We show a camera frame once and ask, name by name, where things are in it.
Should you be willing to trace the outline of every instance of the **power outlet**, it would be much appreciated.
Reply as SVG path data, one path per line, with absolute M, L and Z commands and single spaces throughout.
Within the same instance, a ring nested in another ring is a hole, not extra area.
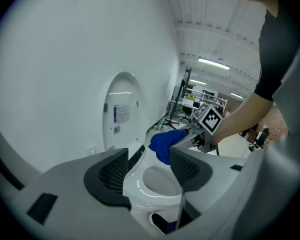
M 95 155 L 97 154 L 97 147 L 95 144 L 91 145 L 91 146 L 88 146 L 86 148 L 86 155 L 87 156 L 91 156 L 91 155 Z

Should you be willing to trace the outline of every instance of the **qr code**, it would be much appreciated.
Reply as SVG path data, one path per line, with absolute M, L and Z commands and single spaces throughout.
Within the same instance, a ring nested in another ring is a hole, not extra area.
M 114 134 L 120 133 L 120 125 L 114 128 Z

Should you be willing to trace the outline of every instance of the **toilet lid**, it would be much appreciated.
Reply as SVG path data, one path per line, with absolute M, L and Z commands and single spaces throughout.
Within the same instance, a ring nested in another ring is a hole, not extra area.
M 129 148 L 129 159 L 144 143 L 144 96 L 131 73 L 116 75 L 105 94 L 102 135 L 105 151 Z

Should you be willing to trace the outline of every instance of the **fluorescent light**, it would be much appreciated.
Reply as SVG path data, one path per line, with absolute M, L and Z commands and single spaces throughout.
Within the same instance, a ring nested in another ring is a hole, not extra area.
M 200 81 L 197 81 L 197 80 L 190 80 L 191 82 L 194 82 L 194 83 L 197 83 L 197 84 L 202 84 L 202 85 L 206 85 L 207 83 L 206 82 L 200 82 Z
M 236 97 L 240 98 L 240 99 L 243 99 L 243 97 L 241 97 L 241 96 L 239 96 L 239 95 L 237 95 L 237 94 L 235 94 L 235 93 L 233 93 L 233 92 L 231 92 L 231 94 L 232 94 L 233 96 L 236 96 Z
M 114 94 L 132 94 L 132 92 L 125 91 L 125 92 L 112 92 L 112 93 L 108 93 L 108 95 L 114 95 Z
M 207 63 L 207 64 L 210 64 L 210 65 L 214 65 L 214 66 L 217 66 L 217 67 L 222 68 L 224 70 L 230 69 L 229 66 L 222 65 L 220 63 L 217 63 L 217 62 L 214 62 L 214 61 L 210 61 L 210 60 L 207 60 L 207 59 L 204 59 L 204 58 L 199 58 L 198 62 L 202 62 L 202 63 Z

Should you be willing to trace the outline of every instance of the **shoe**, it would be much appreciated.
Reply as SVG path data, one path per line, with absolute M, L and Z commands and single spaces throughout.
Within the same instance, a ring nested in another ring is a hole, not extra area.
M 161 230 L 163 234 L 167 234 L 167 224 L 169 223 L 157 213 L 150 213 L 149 221 L 152 225 Z

